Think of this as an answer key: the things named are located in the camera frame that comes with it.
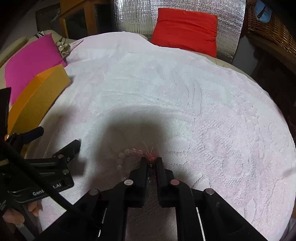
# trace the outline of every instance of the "red pillow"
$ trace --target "red pillow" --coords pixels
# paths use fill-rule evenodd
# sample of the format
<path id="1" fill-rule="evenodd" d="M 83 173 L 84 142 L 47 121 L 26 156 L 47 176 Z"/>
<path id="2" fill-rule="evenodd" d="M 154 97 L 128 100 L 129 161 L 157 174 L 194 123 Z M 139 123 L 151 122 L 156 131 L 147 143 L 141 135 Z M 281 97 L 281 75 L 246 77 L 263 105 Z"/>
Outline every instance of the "red pillow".
<path id="1" fill-rule="evenodd" d="M 217 16 L 204 12 L 159 8 L 151 43 L 217 56 Z"/>

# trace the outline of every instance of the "blue fabric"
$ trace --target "blue fabric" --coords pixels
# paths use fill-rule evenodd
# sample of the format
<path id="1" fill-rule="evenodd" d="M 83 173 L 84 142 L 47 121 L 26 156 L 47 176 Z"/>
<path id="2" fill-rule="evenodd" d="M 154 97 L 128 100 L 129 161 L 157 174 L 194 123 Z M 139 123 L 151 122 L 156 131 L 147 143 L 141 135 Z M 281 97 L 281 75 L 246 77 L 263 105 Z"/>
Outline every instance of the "blue fabric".
<path id="1" fill-rule="evenodd" d="M 256 16 L 256 19 L 258 19 L 259 21 L 263 23 L 268 23 L 271 18 L 271 9 L 269 7 L 266 6 L 262 16 L 260 18 L 257 17 L 264 7 L 265 7 L 265 4 L 260 0 L 258 0 L 255 5 L 255 16 Z"/>

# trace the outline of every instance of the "wicker basket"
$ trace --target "wicker basket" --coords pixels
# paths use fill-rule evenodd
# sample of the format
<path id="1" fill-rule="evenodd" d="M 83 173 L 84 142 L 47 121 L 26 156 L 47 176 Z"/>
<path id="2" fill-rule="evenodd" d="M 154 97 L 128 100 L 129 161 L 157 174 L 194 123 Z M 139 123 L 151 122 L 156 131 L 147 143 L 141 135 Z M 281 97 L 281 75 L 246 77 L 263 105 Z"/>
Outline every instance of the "wicker basket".
<path id="1" fill-rule="evenodd" d="M 255 3 L 248 3 L 247 9 L 249 31 L 281 46 L 296 57 L 296 43 L 285 25 L 274 13 L 268 23 L 263 23 L 255 17 Z"/>

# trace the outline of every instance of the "textured fabric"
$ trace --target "textured fabric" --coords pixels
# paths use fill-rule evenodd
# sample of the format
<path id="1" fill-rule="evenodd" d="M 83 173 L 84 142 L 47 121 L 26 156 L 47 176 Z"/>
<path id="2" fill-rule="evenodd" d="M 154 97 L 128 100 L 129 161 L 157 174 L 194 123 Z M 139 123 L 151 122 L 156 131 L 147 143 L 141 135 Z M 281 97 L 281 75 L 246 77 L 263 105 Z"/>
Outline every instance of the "textured fabric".
<path id="1" fill-rule="evenodd" d="M 11 104 L 37 74 L 58 64 L 67 66 L 59 55 L 51 34 L 28 44 L 11 57 L 5 66 L 4 74 L 6 87 L 12 88 Z"/>
<path id="2" fill-rule="evenodd" d="M 264 9 L 264 12 L 262 13 L 261 17 L 258 18 L 258 15 L 260 15 L 260 13 L 263 11 L 263 9 Z M 269 7 L 267 7 L 260 0 L 258 0 L 256 2 L 254 11 L 255 11 L 255 17 L 257 20 L 259 20 L 263 23 L 268 23 L 270 21 L 272 11 Z"/>
<path id="3" fill-rule="evenodd" d="M 204 12 L 159 8 L 151 43 L 217 57 L 217 16 Z"/>
<path id="4" fill-rule="evenodd" d="M 242 74 L 189 51 L 155 46 L 132 33 L 89 36 L 67 57 L 72 84 L 41 126 L 28 158 L 50 157 L 74 139 L 69 164 L 75 203 L 89 189 L 120 181 L 116 158 L 126 148 L 155 150 L 190 187 L 216 190 L 269 241 L 278 241 L 296 192 L 295 146 L 268 94 Z M 124 160 L 124 174 L 138 159 Z M 173 209 L 161 209 L 154 181 L 143 209 L 128 211 L 126 241 L 177 240 Z M 64 210 L 42 200 L 44 228 Z"/>

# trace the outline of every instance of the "black cable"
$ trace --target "black cable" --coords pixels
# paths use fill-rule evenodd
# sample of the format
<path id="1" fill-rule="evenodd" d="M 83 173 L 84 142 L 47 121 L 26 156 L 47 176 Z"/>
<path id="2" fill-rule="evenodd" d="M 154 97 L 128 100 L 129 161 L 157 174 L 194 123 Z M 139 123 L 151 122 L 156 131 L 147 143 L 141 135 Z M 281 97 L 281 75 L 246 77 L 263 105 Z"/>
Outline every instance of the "black cable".
<path id="1" fill-rule="evenodd" d="M 9 161 L 14 163 L 19 169 L 21 169 L 28 177 L 30 177 L 36 184 L 38 184 L 55 202 L 62 206 L 67 211 L 85 219 L 86 221 L 94 224 L 97 227 L 101 225 L 94 221 L 91 217 L 85 215 L 79 209 L 69 203 L 64 197 L 62 197 L 47 180 L 42 177 L 38 171 L 36 171 L 16 150 L 12 148 L 10 144 L 4 140 L 0 140 L 0 153 L 2 153 Z"/>

